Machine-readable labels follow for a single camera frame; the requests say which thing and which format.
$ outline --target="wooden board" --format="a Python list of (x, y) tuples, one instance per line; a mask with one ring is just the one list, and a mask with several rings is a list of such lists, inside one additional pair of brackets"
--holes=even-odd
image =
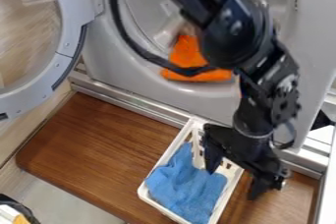
[(21, 117), (0, 123), (0, 168), (71, 93), (70, 84), (65, 81), (48, 100), (38, 107)]
[[(137, 188), (178, 130), (76, 94), (17, 155), (39, 178), (118, 217), (173, 223), (138, 199)], [(246, 201), (244, 175), (219, 223), (307, 223), (318, 182), (296, 174), (282, 192)]]

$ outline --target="white surface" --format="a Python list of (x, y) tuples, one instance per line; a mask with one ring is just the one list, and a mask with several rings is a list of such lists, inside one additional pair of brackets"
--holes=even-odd
[(317, 130), (310, 131), (308, 138), (318, 140), (323, 143), (332, 144), (332, 135), (334, 133), (334, 126), (326, 126)]
[(72, 59), (55, 54), (48, 66), (28, 84), (10, 90), (0, 91), (0, 113), (6, 113), (9, 119), (21, 116), (47, 100), (54, 90), (52, 86), (67, 70)]
[(62, 34), (57, 52), (73, 57), (81, 28), (95, 17), (92, 0), (57, 0), (62, 15)]
[(316, 224), (335, 224), (335, 197), (336, 197), (336, 136), (331, 150), (328, 170), (326, 173), (323, 195), (321, 198)]
[[(201, 132), (202, 132), (202, 126), (205, 124), (201, 119), (197, 118), (192, 118), (186, 126), (179, 132), (179, 134), (176, 136), (174, 141), (169, 145), (168, 149), (163, 153), (159, 161), (155, 164), (154, 168), (152, 171), (158, 167), (162, 166), (168, 163), (170, 158), (174, 155), (174, 153), (180, 148), (180, 146), (185, 143), (186, 138), (192, 134), (192, 138), (190, 141), (193, 142), (193, 154), (194, 154), (194, 166), (198, 169), (204, 169), (205, 168), (205, 163), (204, 163), (204, 158), (203, 156), (200, 156), (199, 151), (203, 150), (203, 147), (200, 145), (199, 141), (201, 139)], [(231, 165), (230, 169), (227, 169), (226, 166), (227, 164)], [(243, 174), (243, 169), (236, 165), (235, 163), (231, 162), (228, 159), (223, 158), (223, 165), (219, 166), (216, 170), (216, 173), (223, 174), (227, 178), (227, 184), (219, 197), (212, 215), (210, 217), (210, 220), (208, 224), (215, 224), (217, 223), (219, 217), (221, 216), (227, 202), (230, 199), (230, 196), (234, 189), (236, 188), (242, 174)], [(173, 213), (172, 211), (166, 209), (159, 203), (157, 203), (154, 199), (152, 199), (149, 195), (149, 190), (147, 186), (145, 185), (145, 182), (143, 182), (140, 187), (138, 188), (138, 195), (140, 199), (145, 201), (146, 203), (150, 204), (151, 206), (155, 207), (158, 209), (160, 212), (162, 212), (164, 215), (168, 216), (172, 220), (182, 223), (182, 224), (190, 224), (189, 221), (183, 219), (182, 217), (178, 216), (177, 214)]]

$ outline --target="orange cloth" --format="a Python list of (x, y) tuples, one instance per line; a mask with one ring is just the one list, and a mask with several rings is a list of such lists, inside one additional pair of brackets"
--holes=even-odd
[[(172, 53), (170, 61), (182, 68), (202, 67), (207, 64), (199, 52), (197, 37), (180, 35)], [(167, 69), (161, 71), (161, 76), (172, 81), (183, 82), (223, 82), (232, 79), (232, 72), (227, 70), (214, 70), (199, 74), (195, 77), (184, 77)]]

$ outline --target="washing machine door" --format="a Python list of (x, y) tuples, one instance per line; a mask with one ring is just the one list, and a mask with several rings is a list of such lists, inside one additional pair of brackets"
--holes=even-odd
[[(91, 25), (84, 48), (89, 75), (100, 82), (231, 125), (240, 100), (237, 80), (226, 83), (170, 82), (120, 36), (109, 4)], [(281, 40), (301, 67), (303, 111), (296, 122), (297, 147), (305, 139), (335, 74), (336, 0), (266, 0)], [(171, 0), (118, 0), (123, 24), (140, 45), (168, 58), (184, 24)]]
[(50, 97), (101, 11), (99, 0), (0, 0), (0, 120)]

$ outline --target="floor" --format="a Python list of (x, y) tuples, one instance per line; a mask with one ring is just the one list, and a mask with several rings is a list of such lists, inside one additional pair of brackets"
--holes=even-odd
[(0, 174), (0, 192), (29, 207), (43, 224), (124, 224), (112, 214), (19, 169), (14, 158)]
[[(177, 132), (76, 94), (19, 152), (17, 162), (129, 223), (172, 223), (140, 201), (137, 188)], [(250, 181), (245, 174), (219, 223), (305, 224), (311, 219), (318, 181), (295, 173), (282, 192), (270, 192), (256, 202), (246, 200)]]

